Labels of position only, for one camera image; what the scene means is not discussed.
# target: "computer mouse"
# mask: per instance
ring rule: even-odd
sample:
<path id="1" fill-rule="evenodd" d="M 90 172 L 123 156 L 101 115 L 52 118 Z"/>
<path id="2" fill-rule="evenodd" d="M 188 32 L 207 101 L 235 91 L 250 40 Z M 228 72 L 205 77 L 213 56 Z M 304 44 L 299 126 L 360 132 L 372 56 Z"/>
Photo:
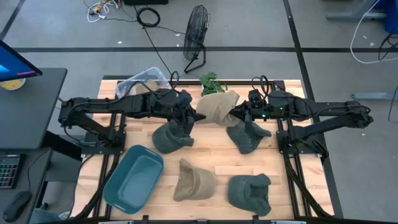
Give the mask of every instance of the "computer mouse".
<path id="1" fill-rule="evenodd" d="M 2 214 L 2 218 L 6 222 L 14 222 L 16 221 L 19 216 L 21 215 L 22 211 L 24 210 L 25 206 L 28 204 L 31 194 L 29 191 L 19 192 L 15 197 L 12 199 L 12 202 L 7 206 Z"/>

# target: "fan stand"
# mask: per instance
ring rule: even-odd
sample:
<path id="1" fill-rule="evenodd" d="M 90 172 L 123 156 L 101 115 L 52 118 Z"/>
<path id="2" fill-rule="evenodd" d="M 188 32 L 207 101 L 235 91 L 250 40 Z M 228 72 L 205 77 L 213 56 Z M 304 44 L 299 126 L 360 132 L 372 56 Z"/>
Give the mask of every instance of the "fan stand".
<path id="1" fill-rule="evenodd" d="M 206 64 L 206 47 L 205 47 L 204 45 L 202 45 L 201 47 L 202 47 L 202 49 L 203 49 L 203 63 L 202 63 L 201 65 L 198 65 L 198 66 L 194 67 L 194 68 L 188 69 L 189 66 L 191 66 L 191 64 L 192 64 L 195 60 L 198 60 L 199 58 L 196 57 L 196 58 L 192 59 L 191 62 L 190 62 L 190 63 L 185 67 L 185 69 L 184 69 L 185 74 L 187 74 L 188 72 L 191 72 L 191 71 L 193 71 L 193 70 L 195 70 L 195 69 L 197 69 L 197 68 L 200 68 L 200 67 L 202 67 L 202 66 L 204 66 L 204 65 Z"/>

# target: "black fan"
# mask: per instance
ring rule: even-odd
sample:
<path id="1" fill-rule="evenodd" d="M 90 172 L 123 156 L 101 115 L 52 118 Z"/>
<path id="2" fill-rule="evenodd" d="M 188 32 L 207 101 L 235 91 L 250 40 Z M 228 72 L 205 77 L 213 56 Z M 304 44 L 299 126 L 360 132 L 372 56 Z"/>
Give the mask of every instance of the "black fan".
<path id="1" fill-rule="evenodd" d="M 206 48 L 203 45 L 205 41 L 206 31 L 208 28 L 207 9 L 202 5 L 193 8 L 188 21 L 187 31 L 184 40 L 184 57 L 190 61 L 184 69 L 185 73 L 191 72 L 206 64 Z M 203 49 L 203 63 L 194 68 L 188 69 L 189 66 L 198 59 L 200 51 Z"/>

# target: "fan grille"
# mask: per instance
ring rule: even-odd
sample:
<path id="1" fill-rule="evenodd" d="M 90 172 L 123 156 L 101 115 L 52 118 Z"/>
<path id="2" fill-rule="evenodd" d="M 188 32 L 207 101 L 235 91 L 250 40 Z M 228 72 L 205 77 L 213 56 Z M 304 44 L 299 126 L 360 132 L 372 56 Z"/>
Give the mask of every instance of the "fan grille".
<path id="1" fill-rule="evenodd" d="M 193 8 L 185 32 L 184 57 L 193 60 L 198 57 L 207 31 L 207 9 L 200 5 Z"/>

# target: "black desk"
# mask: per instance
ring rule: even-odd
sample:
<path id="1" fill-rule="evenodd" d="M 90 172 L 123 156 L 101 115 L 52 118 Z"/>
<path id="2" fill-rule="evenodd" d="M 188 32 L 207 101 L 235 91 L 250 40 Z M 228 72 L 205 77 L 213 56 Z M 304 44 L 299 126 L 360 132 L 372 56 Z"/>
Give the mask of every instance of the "black desk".
<path id="1" fill-rule="evenodd" d="M 41 155 L 29 172 L 32 198 L 13 224 L 28 223 L 40 202 L 52 150 L 81 160 L 80 147 L 47 131 L 67 70 L 41 68 L 41 71 L 41 77 L 28 78 L 19 90 L 0 89 L 0 154 L 25 154 L 15 189 L 0 190 L 0 223 L 4 223 L 2 214 L 12 198 L 28 190 L 27 170 L 36 158 Z"/>

